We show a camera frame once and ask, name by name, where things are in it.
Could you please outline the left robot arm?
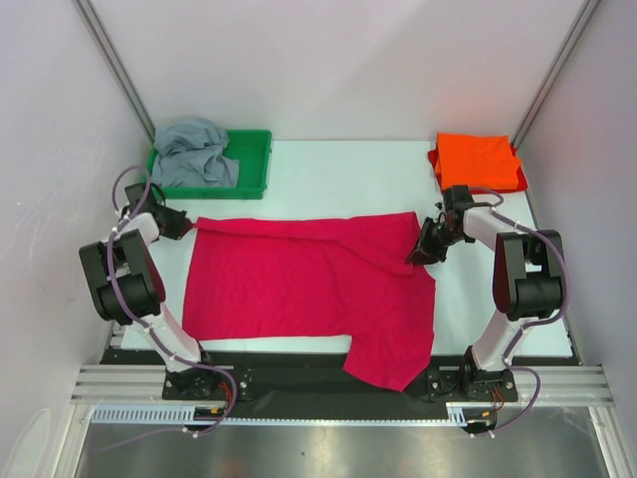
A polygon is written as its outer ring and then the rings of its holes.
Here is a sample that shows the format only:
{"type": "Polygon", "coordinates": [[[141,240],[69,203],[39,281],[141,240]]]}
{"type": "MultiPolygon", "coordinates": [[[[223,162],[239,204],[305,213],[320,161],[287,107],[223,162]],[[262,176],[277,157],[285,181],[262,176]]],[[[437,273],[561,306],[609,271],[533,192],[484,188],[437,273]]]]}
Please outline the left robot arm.
{"type": "Polygon", "coordinates": [[[101,319],[135,330],[163,359],[167,371],[187,371],[187,390],[208,398],[218,389],[219,374],[200,364],[199,343],[183,331],[166,305],[164,283],[149,252],[159,238],[152,213],[126,213],[105,239],[81,247],[90,296],[101,319]]]}

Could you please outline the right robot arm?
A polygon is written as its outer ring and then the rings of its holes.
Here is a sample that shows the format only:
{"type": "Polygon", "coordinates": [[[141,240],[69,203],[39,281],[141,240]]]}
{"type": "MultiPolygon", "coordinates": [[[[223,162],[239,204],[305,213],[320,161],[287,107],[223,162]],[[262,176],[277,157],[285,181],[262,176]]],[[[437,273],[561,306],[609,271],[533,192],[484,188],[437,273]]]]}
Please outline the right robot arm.
{"type": "Polygon", "coordinates": [[[493,372],[506,369],[529,330],[561,319],[568,280],[561,235],[532,230],[485,203],[458,206],[427,218],[406,261],[432,265],[446,260],[458,242],[480,242],[494,253],[494,314],[469,347],[471,367],[459,374],[461,391],[482,399],[495,387],[493,372]]]}

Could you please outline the crimson red t shirt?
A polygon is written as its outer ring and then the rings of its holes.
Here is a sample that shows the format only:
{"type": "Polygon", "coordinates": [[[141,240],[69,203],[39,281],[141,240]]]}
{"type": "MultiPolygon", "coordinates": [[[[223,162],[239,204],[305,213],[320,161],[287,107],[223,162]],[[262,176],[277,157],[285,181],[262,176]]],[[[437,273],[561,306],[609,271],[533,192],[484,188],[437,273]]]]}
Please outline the crimson red t shirt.
{"type": "Polygon", "coordinates": [[[182,326],[199,341],[351,339],[343,365],[401,391],[430,362],[436,283],[408,262],[412,212],[196,222],[182,326]]]}

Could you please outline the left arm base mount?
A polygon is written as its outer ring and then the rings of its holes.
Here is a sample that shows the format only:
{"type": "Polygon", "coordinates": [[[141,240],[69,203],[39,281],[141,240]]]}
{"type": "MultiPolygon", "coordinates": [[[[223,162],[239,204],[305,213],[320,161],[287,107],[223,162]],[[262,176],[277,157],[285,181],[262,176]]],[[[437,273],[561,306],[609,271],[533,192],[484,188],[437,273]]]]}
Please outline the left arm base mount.
{"type": "MultiPolygon", "coordinates": [[[[252,371],[244,366],[225,367],[225,370],[236,382],[236,400],[252,400],[254,398],[252,371]]],[[[182,372],[167,371],[161,397],[164,400],[181,401],[221,400],[225,397],[224,386],[231,390],[230,379],[218,372],[201,368],[190,368],[182,372]]]]}

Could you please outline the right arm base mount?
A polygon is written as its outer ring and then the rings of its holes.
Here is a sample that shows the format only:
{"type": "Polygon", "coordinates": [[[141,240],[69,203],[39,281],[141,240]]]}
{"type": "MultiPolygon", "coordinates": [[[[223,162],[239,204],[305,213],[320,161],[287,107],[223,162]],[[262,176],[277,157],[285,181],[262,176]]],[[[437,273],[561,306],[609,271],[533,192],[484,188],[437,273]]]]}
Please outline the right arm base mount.
{"type": "Polygon", "coordinates": [[[480,402],[519,398],[514,375],[509,370],[470,371],[468,368],[429,368],[425,374],[427,397],[434,402],[480,402]]]}

